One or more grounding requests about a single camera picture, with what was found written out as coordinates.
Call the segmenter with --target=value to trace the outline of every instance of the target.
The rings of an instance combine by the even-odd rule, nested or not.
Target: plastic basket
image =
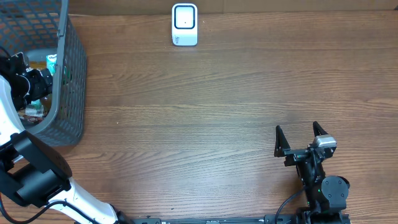
[[[68,17],[68,0],[1,0],[0,45],[30,61],[57,54],[51,109],[25,128],[49,146],[76,145],[83,135],[86,53]]]

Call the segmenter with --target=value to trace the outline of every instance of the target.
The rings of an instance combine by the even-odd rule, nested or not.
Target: gray basket
[[[49,146],[76,145],[83,135],[86,53],[68,17],[68,0],[0,0],[0,45],[30,61],[57,54],[52,105],[25,128]]]

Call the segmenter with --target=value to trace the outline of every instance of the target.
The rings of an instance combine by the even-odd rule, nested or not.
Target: wooden tabletop
[[[88,54],[85,134],[60,151],[100,200],[130,217],[275,213],[301,188],[274,157],[275,126],[300,148],[318,121],[338,141],[326,174],[351,182],[344,212],[396,223],[398,12],[200,15],[196,47],[172,45],[171,16],[73,22]]]

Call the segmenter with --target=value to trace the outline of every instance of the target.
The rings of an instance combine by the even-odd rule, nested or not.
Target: wooden table
[[[275,213],[300,188],[273,156],[275,126],[299,148],[316,120],[338,141],[326,174],[351,182],[345,213],[396,223],[398,12],[200,15],[196,47],[172,45],[170,18],[73,19],[88,54],[85,135],[60,150],[87,191],[131,217]]]

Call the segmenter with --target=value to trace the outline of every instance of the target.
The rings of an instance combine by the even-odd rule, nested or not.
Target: silver metal part
[[[316,147],[336,147],[337,142],[330,134],[320,135],[315,137],[312,142]]]

